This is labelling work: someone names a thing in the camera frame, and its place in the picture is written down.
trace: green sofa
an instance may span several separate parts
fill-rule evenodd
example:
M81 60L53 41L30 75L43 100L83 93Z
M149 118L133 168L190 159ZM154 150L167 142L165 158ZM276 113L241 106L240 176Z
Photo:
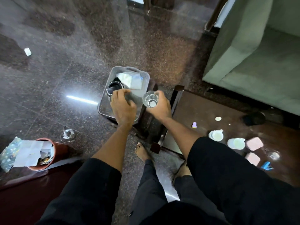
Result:
M300 0L236 0L203 80L300 115Z

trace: basket handle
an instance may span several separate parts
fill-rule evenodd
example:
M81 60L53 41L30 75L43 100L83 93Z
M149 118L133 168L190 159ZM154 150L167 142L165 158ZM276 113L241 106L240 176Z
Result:
M136 73L140 73L141 71L140 70L138 70L137 68L134 68L134 67L130 67L130 66L127 66L127 67L125 67L127 70L129 70L129 71L134 71L134 72L136 72Z

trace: gray plastic basket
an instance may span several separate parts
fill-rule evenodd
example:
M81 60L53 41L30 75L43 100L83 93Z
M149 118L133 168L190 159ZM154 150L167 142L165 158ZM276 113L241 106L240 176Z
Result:
M141 77L143 77L142 89L141 90L130 89L131 93L126 95L127 100L133 100L133 102L137 105L137 114L136 114L136 119L134 121L134 124L136 124L141 115L141 110L143 107L143 96L147 92L148 84L149 84L149 80L150 80L150 75L147 72L138 70L137 68L122 67L122 66L115 66L112 68L110 75L108 76L103 94L102 94L101 102L98 106L98 111L100 114L102 114L104 116L107 116L107 117L113 118L113 119L115 118L113 115L113 111L111 110L111 107L110 107L110 97L106 94L106 88L107 88L108 84L115 79L115 77L117 76L118 73L123 73L123 72L139 73L141 75Z

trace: hand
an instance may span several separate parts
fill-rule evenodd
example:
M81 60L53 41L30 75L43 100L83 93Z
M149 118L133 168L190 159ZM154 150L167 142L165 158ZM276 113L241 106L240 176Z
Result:
M155 93L159 94L157 105L153 108L147 107L146 110L160 122L163 122L165 118L172 118L170 101L167 100L162 91L156 91Z
M129 89L113 91L110 99L110 105L118 125L131 128L137 113L137 106L132 100L129 102L126 101L125 94L129 92Z

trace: white cup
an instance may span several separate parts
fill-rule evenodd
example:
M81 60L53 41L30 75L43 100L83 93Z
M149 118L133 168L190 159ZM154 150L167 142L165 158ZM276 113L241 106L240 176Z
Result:
M244 138L231 138L227 141L227 145L231 149L242 150L245 147L245 139Z
M213 130L208 134L208 137L214 141L223 140L223 130Z

